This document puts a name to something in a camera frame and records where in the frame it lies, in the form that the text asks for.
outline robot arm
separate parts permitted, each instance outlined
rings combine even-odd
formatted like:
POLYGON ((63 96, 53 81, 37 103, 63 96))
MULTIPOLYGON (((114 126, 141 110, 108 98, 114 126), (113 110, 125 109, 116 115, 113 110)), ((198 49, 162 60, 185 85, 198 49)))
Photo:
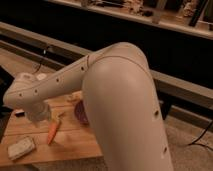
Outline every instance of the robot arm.
POLYGON ((81 90, 87 117, 112 171, 172 171, 155 86, 145 55, 117 43, 68 65, 42 81, 20 74, 4 103, 31 121, 48 117, 48 98, 81 90))

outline orange carrot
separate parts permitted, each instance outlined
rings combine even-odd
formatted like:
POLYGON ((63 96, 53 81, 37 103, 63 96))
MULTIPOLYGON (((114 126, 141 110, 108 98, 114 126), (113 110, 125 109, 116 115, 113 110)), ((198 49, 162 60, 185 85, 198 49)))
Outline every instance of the orange carrot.
POLYGON ((49 127, 49 132, 47 136, 47 144, 50 145, 52 140, 54 139, 57 129, 59 128, 60 122, 52 120, 49 127))

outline cable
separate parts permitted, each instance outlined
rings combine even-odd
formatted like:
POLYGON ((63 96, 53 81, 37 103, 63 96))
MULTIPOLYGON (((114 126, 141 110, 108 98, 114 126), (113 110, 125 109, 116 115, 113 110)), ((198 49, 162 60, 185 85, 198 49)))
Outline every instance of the cable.
POLYGON ((192 141, 191 143, 189 143, 187 145, 188 146, 190 146, 190 145, 200 145, 202 147, 205 147, 205 148, 213 151, 213 148, 209 147, 208 145, 197 143, 206 134, 206 132, 211 128, 212 125, 213 125, 213 120, 210 122, 210 124, 206 127, 206 129, 203 131, 203 133, 198 138, 196 138, 194 141, 192 141))
POLYGON ((208 145, 205 145, 205 144, 201 144, 201 143, 194 143, 194 144, 191 144, 191 145, 200 145, 200 146, 202 146, 202 147, 204 147, 204 148, 207 148, 207 149, 209 149, 209 150, 213 151, 213 148, 212 148, 212 147, 209 147, 208 145))
POLYGON ((41 60, 39 61, 39 65, 37 66, 36 70, 32 74, 36 74, 41 69, 41 65, 42 65, 44 59, 46 58, 47 50, 49 48, 50 48, 50 46, 47 46, 47 48, 43 50, 43 55, 42 55, 41 60))

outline wooden cutting board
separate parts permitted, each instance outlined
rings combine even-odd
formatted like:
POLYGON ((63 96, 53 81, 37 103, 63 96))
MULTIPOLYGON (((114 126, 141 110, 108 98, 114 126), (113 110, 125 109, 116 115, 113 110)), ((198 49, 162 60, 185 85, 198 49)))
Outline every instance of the wooden cutting board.
POLYGON ((0 166, 102 156, 90 127, 81 125, 74 116, 74 107, 80 99, 81 92, 76 92, 47 100, 52 114, 64 113, 50 146, 46 144, 48 121, 34 125, 25 117, 17 118, 12 113, 0 144, 0 166), (7 147, 26 136, 33 137, 36 150, 12 162, 8 158, 7 147))

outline dark background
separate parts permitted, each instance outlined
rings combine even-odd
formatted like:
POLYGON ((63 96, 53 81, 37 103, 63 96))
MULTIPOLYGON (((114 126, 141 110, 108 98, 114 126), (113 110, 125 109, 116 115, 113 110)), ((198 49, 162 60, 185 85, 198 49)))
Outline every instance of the dark background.
POLYGON ((213 43, 205 38, 42 0, 1 0, 0 21, 90 50, 131 42, 151 69, 213 88, 213 43))

